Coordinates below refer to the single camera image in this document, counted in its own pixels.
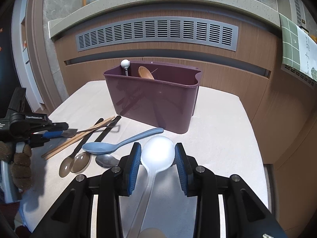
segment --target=wooden spoon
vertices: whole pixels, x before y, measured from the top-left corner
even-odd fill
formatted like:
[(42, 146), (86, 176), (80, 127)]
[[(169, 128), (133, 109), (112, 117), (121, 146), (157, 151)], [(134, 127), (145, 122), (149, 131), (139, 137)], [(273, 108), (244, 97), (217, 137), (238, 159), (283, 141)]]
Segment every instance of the wooden spoon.
[(139, 67), (138, 73), (141, 78), (151, 79), (151, 80), (154, 79), (152, 73), (144, 66)]

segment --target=metal vent grille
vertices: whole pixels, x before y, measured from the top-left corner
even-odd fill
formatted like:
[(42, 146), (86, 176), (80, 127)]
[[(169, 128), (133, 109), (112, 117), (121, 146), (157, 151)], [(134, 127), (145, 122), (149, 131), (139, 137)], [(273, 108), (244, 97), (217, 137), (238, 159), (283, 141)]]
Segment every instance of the metal vent grille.
[(294, 77), (299, 79), (301, 82), (303, 82), (306, 85), (310, 86), (312, 89), (315, 89), (316, 82), (312, 78), (310, 78), (307, 75), (303, 74), (302, 72), (294, 69), (291, 66), (285, 65), (285, 64), (282, 64), (281, 69), (283, 71), (288, 72), (289, 74), (293, 75)]
[(302, 16), (301, 16), (301, 9), (299, 7), (299, 1), (294, 0), (294, 2), (295, 2), (296, 15), (297, 15), (297, 24), (300, 25), (302, 23)]
[(202, 44), (235, 51), (238, 26), (190, 17), (148, 17), (120, 21), (76, 35), (77, 50), (112, 44), (169, 41)]

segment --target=blue gripper pad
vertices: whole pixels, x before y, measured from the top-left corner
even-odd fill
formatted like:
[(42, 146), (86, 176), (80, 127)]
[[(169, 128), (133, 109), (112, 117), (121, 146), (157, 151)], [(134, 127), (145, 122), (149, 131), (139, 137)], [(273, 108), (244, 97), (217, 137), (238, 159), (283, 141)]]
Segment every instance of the blue gripper pad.
[(127, 187), (127, 191), (129, 195), (131, 195), (132, 192), (134, 191), (135, 183), (137, 181), (137, 172), (138, 172), (140, 161), (141, 161), (141, 144), (140, 143), (135, 142), (133, 144), (131, 154), (134, 154), (134, 158), (130, 166), (129, 184)]
[(181, 149), (182, 149), (183, 146), (181, 143), (177, 143), (175, 146), (175, 161), (176, 161), (177, 171), (178, 171), (179, 178), (180, 178), (180, 186), (181, 186), (184, 194), (187, 195), (187, 192), (188, 192), (187, 174), (186, 174), (184, 162), (183, 162), (183, 159), (182, 159), (181, 153), (180, 153), (180, 147), (179, 147), (180, 145), (181, 145)]

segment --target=screw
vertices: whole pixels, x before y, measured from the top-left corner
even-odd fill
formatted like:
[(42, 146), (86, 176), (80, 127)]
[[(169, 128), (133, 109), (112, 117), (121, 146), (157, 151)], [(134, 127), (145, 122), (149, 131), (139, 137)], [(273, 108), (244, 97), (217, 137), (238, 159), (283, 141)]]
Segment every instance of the screw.
[(203, 173), (205, 171), (205, 167), (203, 166), (197, 166), (196, 167), (196, 171), (199, 172), (199, 173)]
[(121, 168), (120, 168), (119, 166), (114, 166), (114, 167), (111, 168), (111, 171), (112, 171), (113, 173), (118, 173), (118, 172), (121, 171)]
[(85, 176), (84, 175), (78, 175), (76, 176), (76, 181), (82, 181), (84, 180)]
[(240, 181), (241, 178), (238, 175), (232, 175), (231, 179), (234, 180), (234, 181)]

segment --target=white plastic ladle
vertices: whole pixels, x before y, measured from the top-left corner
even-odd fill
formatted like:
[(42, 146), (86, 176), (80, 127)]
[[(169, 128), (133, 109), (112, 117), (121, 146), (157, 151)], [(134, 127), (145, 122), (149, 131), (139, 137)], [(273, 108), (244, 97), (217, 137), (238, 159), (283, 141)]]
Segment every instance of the white plastic ladle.
[(172, 165), (174, 158), (174, 145), (167, 137), (155, 136), (144, 145), (141, 153), (141, 162), (147, 171), (146, 188), (126, 238), (138, 238), (149, 205), (155, 176), (159, 172), (168, 169)]

